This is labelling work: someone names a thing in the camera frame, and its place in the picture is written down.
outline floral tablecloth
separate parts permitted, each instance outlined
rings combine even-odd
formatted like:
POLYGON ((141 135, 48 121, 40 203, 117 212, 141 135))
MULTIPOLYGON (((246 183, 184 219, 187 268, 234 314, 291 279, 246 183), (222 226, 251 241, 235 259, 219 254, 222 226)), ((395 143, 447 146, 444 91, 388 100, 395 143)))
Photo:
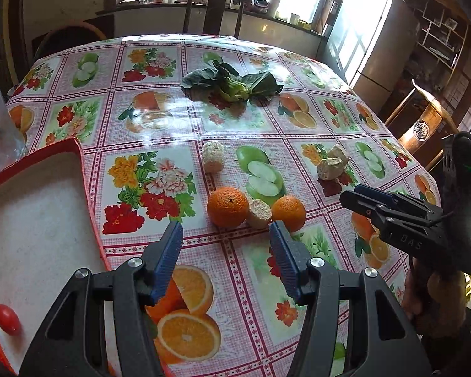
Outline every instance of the floral tablecloth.
MULTIPOLYGON (((268 231, 245 224, 219 230, 206 217, 216 188, 247 190, 248 160, 267 158, 282 175, 280 195, 305 205, 307 221, 295 240, 338 268, 378 268, 399 301, 405 256, 381 242, 368 220, 343 209, 339 194, 366 183, 440 202, 433 179, 342 80, 317 61, 272 46, 189 35, 96 42, 39 60, 7 106, 31 151, 69 136, 82 143, 111 268, 159 240, 169 221, 182 222, 175 287, 165 299, 170 305, 152 314, 156 321, 169 316, 164 334, 181 328, 175 319, 185 313, 198 322, 184 347, 163 336, 169 346, 159 353, 179 377, 285 376, 297 346, 305 307, 285 293, 268 231), (213 59, 241 74, 269 70, 284 89, 269 103, 232 105, 214 93, 185 93, 182 77, 213 59), (225 168, 214 175, 200 163, 210 140, 220 141, 226 154, 225 168), (338 180, 320 181, 319 160, 336 143, 350 162, 338 180), (192 344, 207 351, 195 352, 192 344)), ((346 334, 342 303, 336 371, 346 334)))

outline refrigerator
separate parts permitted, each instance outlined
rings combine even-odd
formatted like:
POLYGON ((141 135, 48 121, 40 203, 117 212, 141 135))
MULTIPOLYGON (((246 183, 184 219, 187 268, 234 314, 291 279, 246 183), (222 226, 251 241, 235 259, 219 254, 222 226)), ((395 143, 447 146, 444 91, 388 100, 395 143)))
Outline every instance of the refrigerator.
POLYGON ((323 62, 379 113, 417 41, 403 0, 343 0, 323 62))

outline tablecloth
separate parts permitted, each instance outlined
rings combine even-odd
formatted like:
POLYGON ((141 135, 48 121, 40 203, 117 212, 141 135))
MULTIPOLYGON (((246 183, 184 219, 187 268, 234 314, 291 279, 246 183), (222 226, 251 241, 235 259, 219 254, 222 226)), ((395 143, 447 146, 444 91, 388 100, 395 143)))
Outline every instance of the tablecloth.
MULTIPOLYGON (((282 176, 280 194, 303 202, 307 219, 293 234, 296 241, 335 267, 377 268, 398 301, 405 255, 381 242, 368 220, 343 209, 339 194, 365 183, 440 203, 433 179, 337 75, 273 46, 190 35, 95 42, 37 61, 7 106, 30 151, 69 136, 80 140, 111 268, 139 256, 171 220, 182 222, 177 289, 168 290, 171 305, 158 315, 169 316, 169 329, 160 333, 170 346, 160 352, 179 377, 285 376, 297 346, 305 307, 286 295, 268 231, 246 224, 220 230, 206 216, 215 189, 247 192, 244 159, 266 157, 282 176), (182 77, 213 59, 241 74, 268 70, 284 89, 269 103, 232 105, 213 92, 183 91, 182 77), (218 174, 205 173, 200 162, 202 146, 211 140, 225 146, 225 168, 218 174), (350 153, 344 174, 318 180, 319 160, 337 143, 350 153), (189 313, 199 329, 182 348, 166 334, 181 328, 189 313), (193 353, 192 339, 209 353, 193 353), (199 356, 204 360, 185 360, 199 356)), ((337 363, 343 361, 347 315, 342 302, 337 363)))

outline human hand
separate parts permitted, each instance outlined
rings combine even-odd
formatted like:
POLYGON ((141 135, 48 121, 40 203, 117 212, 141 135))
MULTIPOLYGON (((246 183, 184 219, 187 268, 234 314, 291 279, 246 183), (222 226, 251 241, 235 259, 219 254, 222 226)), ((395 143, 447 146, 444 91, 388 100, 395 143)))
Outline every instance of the human hand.
MULTIPOLYGON (((414 270, 421 264, 413 258, 414 270)), ((424 311, 418 289, 416 275, 408 271, 405 279, 405 295, 401 306, 408 319, 414 324, 418 334, 434 339, 455 336, 466 316, 466 279, 463 272, 457 271, 444 281, 433 272, 427 281, 427 292, 436 302, 431 309, 424 311)))

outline picture frame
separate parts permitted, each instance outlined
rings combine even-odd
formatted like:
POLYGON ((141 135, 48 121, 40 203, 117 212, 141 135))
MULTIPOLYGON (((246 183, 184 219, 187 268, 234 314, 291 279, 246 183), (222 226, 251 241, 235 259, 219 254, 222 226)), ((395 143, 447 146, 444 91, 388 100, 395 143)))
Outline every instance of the picture frame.
POLYGON ((455 29, 457 28, 457 24, 457 21, 452 20, 451 18, 447 18, 443 23, 445 27, 451 29, 452 31, 455 31, 455 29))

